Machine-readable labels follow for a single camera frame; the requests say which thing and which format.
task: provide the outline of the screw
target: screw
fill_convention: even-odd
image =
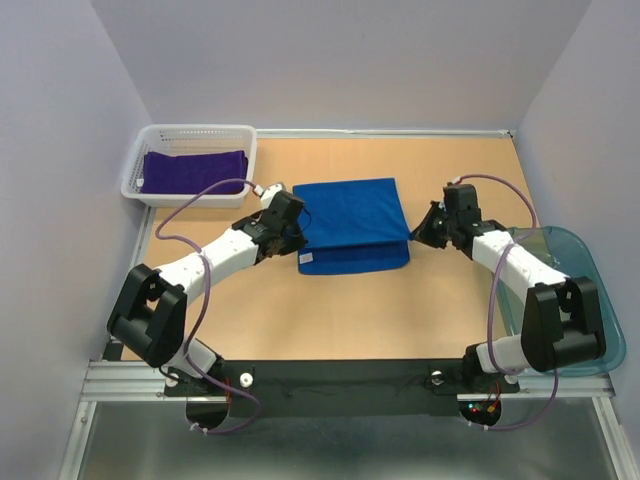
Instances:
[[[439,387],[444,383],[444,375],[440,370],[434,370],[431,372],[431,383],[433,383],[436,387]]]

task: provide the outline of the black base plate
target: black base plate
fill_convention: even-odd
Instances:
[[[431,382],[434,371],[442,372],[441,385]],[[460,359],[230,360],[209,373],[241,388],[239,378],[245,372],[254,379],[247,391],[263,404],[261,417],[454,416],[460,414],[458,394],[485,394],[496,380],[503,393],[519,391],[518,385],[509,385],[498,375],[463,378]],[[184,381],[178,386],[165,389],[167,396],[224,395],[206,381],[183,374],[180,378]],[[251,416],[255,409],[238,396],[231,399],[230,407],[230,416],[239,418]]]

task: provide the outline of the wooden tabletop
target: wooden tabletop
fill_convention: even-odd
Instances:
[[[442,199],[442,187],[466,173],[491,173],[528,190],[510,139],[260,139],[254,180],[263,186],[394,177],[409,228]],[[529,214],[505,187],[474,182],[483,217],[528,226]],[[190,209],[165,229],[205,245],[235,220],[259,209]],[[159,209],[155,226],[169,209]],[[460,357],[486,341],[491,274],[453,247],[411,242],[398,270],[305,276],[295,255],[267,259],[218,284],[198,338],[229,359],[369,359]],[[144,262],[158,266],[190,253],[152,237]],[[190,329],[199,312],[188,311]],[[499,317],[497,337],[504,335]],[[135,358],[126,352],[123,359]]]

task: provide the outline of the teal plastic tray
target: teal plastic tray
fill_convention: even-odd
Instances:
[[[525,231],[525,229],[518,228],[510,230],[514,236],[521,235]],[[531,237],[522,242],[522,246],[547,265],[571,277],[589,277],[598,287],[607,352],[598,360],[562,368],[559,370],[560,375],[584,377],[609,372],[617,368],[624,359],[627,346],[609,295],[607,295],[596,264],[584,242],[564,228],[545,227],[537,229]],[[517,335],[522,329],[523,303],[502,282],[498,286],[498,303],[507,333]]]

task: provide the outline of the gray floor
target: gray floor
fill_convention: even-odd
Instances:
[[[504,402],[501,424],[544,400]],[[261,420],[244,433],[189,432],[179,403],[102,404],[85,479],[607,479],[616,478],[590,399],[557,400],[538,424],[482,432],[461,419]]]

